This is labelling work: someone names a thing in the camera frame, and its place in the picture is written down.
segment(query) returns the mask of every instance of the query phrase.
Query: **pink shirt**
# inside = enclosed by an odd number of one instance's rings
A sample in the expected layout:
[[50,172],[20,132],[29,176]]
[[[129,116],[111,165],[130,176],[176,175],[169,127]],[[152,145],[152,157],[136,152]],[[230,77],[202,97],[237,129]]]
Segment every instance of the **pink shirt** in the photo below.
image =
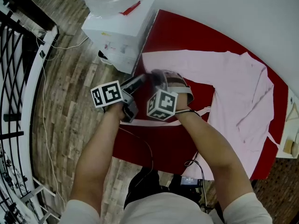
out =
[[[229,141],[251,177],[274,118],[274,85],[268,78],[266,66],[248,53],[179,50],[143,53],[142,58],[147,72],[171,70],[186,79],[215,88],[208,123]],[[149,120],[135,120],[132,125],[152,124]],[[205,179],[213,180],[209,166],[200,155],[197,161],[204,170]],[[192,164],[183,175],[199,179],[201,171]]]

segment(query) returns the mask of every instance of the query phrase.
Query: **white wall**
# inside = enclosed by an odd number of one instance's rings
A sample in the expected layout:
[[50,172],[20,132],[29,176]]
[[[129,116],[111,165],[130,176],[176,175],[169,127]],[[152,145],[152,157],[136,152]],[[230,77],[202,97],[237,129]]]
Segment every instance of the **white wall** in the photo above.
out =
[[239,42],[299,97],[299,0],[157,0],[157,5]]

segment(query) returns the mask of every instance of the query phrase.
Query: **red table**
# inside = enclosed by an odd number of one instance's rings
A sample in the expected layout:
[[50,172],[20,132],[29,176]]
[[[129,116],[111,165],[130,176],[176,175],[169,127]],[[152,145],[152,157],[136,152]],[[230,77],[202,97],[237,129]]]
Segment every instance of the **red table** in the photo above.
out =
[[[212,28],[185,17],[160,10],[153,28],[146,41],[143,52],[165,50],[202,50],[236,54],[248,52],[253,58],[261,61],[246,48]],[[274,120],[270,123],[269,132],[276,142],[280,142],[287,107],[288,87],[283,80],[268,66],[268,76],[274,83]],[[135,74],[144,72],[142,59],[139,60]],[[200,110],[212,103],[214,88],[205,84],[187,81],[191,86],[195,100],[191,108]],[[147,119],[146,102],[152,94],[148,81],[134,97],[139,107],[137,119]],[[151,146],[154,168],[164,172],[182,174],[184,162],[191,159],[196,152],[195,145],[182,126],[175,127],[138,127],[121,126],[147,141]],[[268,176],[275,160],[277,148],[267,139],[256,169],[251,179],[264,179]],[[123,130],[116,137],[113,156],[141,166],[151,166],[150,152],[144,142]]]

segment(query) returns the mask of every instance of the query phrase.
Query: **wooden floor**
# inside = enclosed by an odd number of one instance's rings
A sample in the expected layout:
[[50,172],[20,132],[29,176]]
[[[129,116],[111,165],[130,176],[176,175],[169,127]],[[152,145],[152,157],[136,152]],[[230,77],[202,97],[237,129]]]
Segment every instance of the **wooden floor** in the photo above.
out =
[[[58,24],[61,35],[57,46],[75,46],[86,38],[81,26],[89,10],[82,0],[34,1]],[[97,52],[88,39],[76,48],[53,49],[49,58],[52,61],[48,61],[46,66],[44,121],[58,190],[66,201],[82,148],[102,117],[102,113],[94,108],[90,89],[109,81],[125,79],[124,74],[102,64]],[[43,82],[44,79],[40,83],[33,123],[33,171],[38,180],[56,190],[43,127]],[[285,162],[289,165],[288,172],[285,172]],[[297,168],[290,168],[295,166],[298,166],[296,160],[277,161],[269,178],[258,181],[254,187],[258,198],[274,217],[274,223],[289,223],[299,210],[299,173]],[[140,169],[140,166],[113,158],[106,179],[101,223],[119,222],[128,184]],[[159,172],[159,175],[162,185],[170,183],[171,174]],[[208,204],[213,206],[216,195],[212,182],[206,183],[206,192]],[[57,213],[63,211],[63,202],[58,195],[54,200],[47,199],[46,204]]]

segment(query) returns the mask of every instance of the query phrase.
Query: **wire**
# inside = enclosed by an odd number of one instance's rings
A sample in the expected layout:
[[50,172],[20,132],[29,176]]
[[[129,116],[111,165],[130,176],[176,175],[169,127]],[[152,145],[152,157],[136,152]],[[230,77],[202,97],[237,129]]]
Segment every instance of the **wire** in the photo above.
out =
[[[131,134],[131,135],[133,135],[133,136],[135,136],[135,137],[137,137],[137,138],[139,138],[141,141],[143,141],[144,143],[146,143],[146,145],[149,147],[149,151],[150,151],[150,156],[151,156],[151,169],[150,169],[150,171],[134,186],[134,188],[136,188],[137,186],[138,186],[138,184],[140,184],[141,182],[142,182],[142,180],[143,179],[145,179],[152,171],[153,171],[153,169],[154,169],[154,160],[153,160],[153,152],[151,151],[151,148],[150,148],[150,145],[145,141],[145,140],[143,140],[143,139],[141,139],[139,136],[137,136],[137,135],[135,135],[135,134],[133,134],[133,133],[131,133],[131,132],[129,132],[128,130],[125,130],[125,129],[123,129],[123,128],[119,128],[119,129],[121,129],[121,130],[123,130],[123,131],[125,131],[125,132],[127,132],[127,133],[129,133],[129,134]],[[126,200],[128,199],[128,197],[131,195],[131,193],[132,193],[132,191],[130,191],[129,192],[129,194],[127,195],[127,197],[126,197]]]
[[39,216],[38,216],[38,214],[37,214],[37,212],[36,212],[36,209],[35,209],[35,207],[34,207],[34,205],[33,205],[32,201],[31,201],[31,200],[29,200],[29,203],[30,203],[30,206],[31,206],[31,207],[32,207],[32,209],[33,209],[33,212],[34,212],[34,214],[35,214],[35,216],[36,216],[37,220],[38,220],[38,221],[40,221],[40,219],[39,219]]
[[[47,32],[44,31],[44,30],[37,30],[37,29],[32,29],[31,27],[29,27],[20,17],[18,17],[18,19],[23,23],[24,26],[26,26],[32,33],[34,36],[36,36],[37,39],[39,39],[40,41],[44,42],[41,38],[39,38],[35,33],[34,31],[38,31],[38,32],[44,32],[44,34],[46,34]],[[79,47],[81,46],[86,40],[88,39],[88,37],[86,37],[82,42],[79,43],[79,45],[75,45],[75,46],[71,46],[71,47],[67,47],[67,48],[64,48],[64,47],[55,47],[52,45],[52,43],[50,43],[50,46],[53,47],[53,48],[56,48],[56,49],[63,49],[63,50],[67,50],[67,49],[71,49],[71,48],[74,48],[74,47]]]
[[51,166],[52,166],[52,171],[53,171],[53,175],[54,175],[54,178],[55,178],[55,181],[56,181],[56,189],[57,189],[57,193],[59,194],[59,196],[61,197],[63,203],[64,203],[64,209],[65,209],[65,201],[63,199],[63,197],[61,196],[60,192],[58,191],[58,181],[57,181],[57,178],[56,178],[56,175],[55,175],[55,171],[54,171],[54,165],[53,165],[53,160],[51,158],[51,154],[50,154],[50,151],[49,151],[49,143],[48,143],[48,133],[47,133],[47,129],[46,129],[46,124],[45,124],[45,87],[46,87],[46,72],[45,72],[45,68],[43,66],[43,62],[42,62],[42,68],[43,68],[43,75],[45,77],[45,80],[44,80],[44,83],[43,83],[43,127],[45,129],[45,134],[46,134],[46,145],[47,145],[47,151],[48,151],[48,155],[50,157],[50,161],[51,161]]
[[[197,114],[197,112],[195,110],[181,110],[181,111],[177,111],[177,113],[185,113],[185,112],[193,112],[195,114]],[[196,160],[197,156],[198,156],[199,152],[197,151],[196,154],[195,154],[195,157],[189,161],[186,161],[184,163],[184,166],[185,167],[189,167],[191,166],[193,163],[196,163],[199,167],[200,167],[200,170],[201,170],[201,177],[202,177],[202,189],[203,189],[203,193],[204,193],[204,199],[205,199],[205,211],[207,213],[207,205],[206,205],[206,189],[205,189],[205,174],[204,174],[204,171],[201,167],[201,165],[199,164],[199,162]]]

